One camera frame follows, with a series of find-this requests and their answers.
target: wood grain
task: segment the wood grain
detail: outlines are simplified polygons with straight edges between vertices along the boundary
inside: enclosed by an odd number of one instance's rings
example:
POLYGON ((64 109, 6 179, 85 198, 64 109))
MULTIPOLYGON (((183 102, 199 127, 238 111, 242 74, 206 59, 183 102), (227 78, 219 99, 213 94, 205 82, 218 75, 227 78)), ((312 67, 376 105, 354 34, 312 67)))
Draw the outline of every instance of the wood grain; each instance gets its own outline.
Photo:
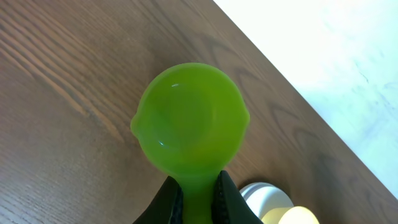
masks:
POLYGON ((398 222, 398 201, 210 0, 0 0, 0 57, 0 223, 135 220, 165 175, 129 120, 184 62, 244 95, 239 186, 275 184, 321 223, 398 222))

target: white round object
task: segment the white round object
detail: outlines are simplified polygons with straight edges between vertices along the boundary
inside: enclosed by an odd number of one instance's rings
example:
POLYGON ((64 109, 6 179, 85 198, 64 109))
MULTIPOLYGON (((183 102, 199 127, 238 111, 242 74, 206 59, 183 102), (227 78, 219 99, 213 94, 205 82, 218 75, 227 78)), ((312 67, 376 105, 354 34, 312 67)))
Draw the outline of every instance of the white round object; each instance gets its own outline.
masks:
POLYGON ((240 193, 249 208, 260 219, 274 208, 293 207, 293 202, 281 189, 267 183, 253 183, 245 186, 240 193))

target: green ladle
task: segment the green ladle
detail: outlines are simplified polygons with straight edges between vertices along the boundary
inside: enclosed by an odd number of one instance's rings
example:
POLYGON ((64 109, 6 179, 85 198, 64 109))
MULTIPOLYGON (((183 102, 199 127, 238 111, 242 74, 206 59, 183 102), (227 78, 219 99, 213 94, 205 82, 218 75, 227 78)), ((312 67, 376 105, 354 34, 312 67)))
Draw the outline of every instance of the green ladle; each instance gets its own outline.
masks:
POLYGON ((176 65, 149 84, 131 131, 153 165, 180 184, 184 223, 212 223, 214 184, 249 120, 237 86, 215 67, 176 65))

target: green bowl of ladle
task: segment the green bowl of ladle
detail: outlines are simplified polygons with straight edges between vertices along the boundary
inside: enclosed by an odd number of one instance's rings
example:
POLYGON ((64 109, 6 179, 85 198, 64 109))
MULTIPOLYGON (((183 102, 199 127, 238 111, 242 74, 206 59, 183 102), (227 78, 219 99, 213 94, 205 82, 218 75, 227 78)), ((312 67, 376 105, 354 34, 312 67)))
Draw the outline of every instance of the green bowl of ladle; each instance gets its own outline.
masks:
POLYGON ((214 184, 249 121, 237 86, 210 65, 176 65, 147 87, 131 131, 148 160, 181 186, 184 223, 212 223, 214 184))

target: brown wooden surface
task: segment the brown wooden surface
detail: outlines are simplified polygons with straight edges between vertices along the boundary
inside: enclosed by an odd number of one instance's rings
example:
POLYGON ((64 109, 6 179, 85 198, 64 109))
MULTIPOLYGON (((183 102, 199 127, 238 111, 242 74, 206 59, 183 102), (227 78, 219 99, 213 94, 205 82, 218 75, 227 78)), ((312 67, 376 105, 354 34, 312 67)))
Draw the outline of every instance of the brown wooden surface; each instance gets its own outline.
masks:
POLYGON ((228 167, 240 187, 275 184, 321 223, 398 223, 397 200, 210 0, 0 0, 0 59, 0 223, 137 218, 165 175, 129 121, 184 62, 244 95, 251 125, 228 167))

